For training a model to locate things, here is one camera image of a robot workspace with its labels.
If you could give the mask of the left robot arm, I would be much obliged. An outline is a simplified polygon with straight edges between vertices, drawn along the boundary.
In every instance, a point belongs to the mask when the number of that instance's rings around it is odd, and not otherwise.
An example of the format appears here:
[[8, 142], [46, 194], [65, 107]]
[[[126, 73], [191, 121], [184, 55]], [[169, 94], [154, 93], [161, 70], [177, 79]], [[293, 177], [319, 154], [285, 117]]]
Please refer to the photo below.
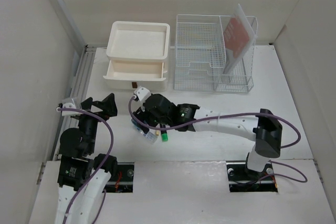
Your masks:
[[102, 101], [93, 98], [78, 103], [67, 98], [57, 111], [78, 120], [60, 136], [61, 156], [58, 173], [58, 205], [55, 223], [96, 223], [106, 198], [105, 186], [118, 172], [118, 162], [111, 150], [89, 158], [94, 153], [98, 124], [117, 116], [114, 94]]

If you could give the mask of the white top drawer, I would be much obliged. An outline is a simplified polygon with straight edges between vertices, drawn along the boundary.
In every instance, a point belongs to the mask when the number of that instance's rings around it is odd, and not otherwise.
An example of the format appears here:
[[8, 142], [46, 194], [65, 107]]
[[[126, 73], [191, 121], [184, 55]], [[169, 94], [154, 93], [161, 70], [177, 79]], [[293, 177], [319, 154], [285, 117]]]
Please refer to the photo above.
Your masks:
[[169, 73], [163, 62], [111, 60], [103, 76], [112, 89], [135, 90], [140, 86], [149, 90], [166, 90]]

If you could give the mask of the clear mesh document pouch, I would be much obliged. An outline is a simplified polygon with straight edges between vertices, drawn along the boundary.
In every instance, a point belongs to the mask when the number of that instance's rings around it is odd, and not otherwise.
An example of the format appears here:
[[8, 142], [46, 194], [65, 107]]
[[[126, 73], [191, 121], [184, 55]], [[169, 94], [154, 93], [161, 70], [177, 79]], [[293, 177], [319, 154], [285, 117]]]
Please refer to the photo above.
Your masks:
[[226, 54], [223, 74], [229, 75], [256, 40], [256, 33], [240, 4], [231, 15], [223, 36]]

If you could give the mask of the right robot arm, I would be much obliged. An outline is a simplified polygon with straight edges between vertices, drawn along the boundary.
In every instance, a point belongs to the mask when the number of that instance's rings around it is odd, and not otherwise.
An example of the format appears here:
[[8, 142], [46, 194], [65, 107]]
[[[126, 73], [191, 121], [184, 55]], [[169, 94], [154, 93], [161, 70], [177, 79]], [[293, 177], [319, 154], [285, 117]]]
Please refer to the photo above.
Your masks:
[[136, 91], [132, 101], [140, 107], [132, 118], [142, 127], [150, 129], [163, 126], [179, 132], [218, 132], [239, 136], [254, 143], [243, 166], [244, 175], [250, 179], [259, 176], [271, 158], [281, 152], [282, 125], [278, 117], [267, 109], [258, 113], [222, 115], [196, 104], [170, 102], [161, 94]]

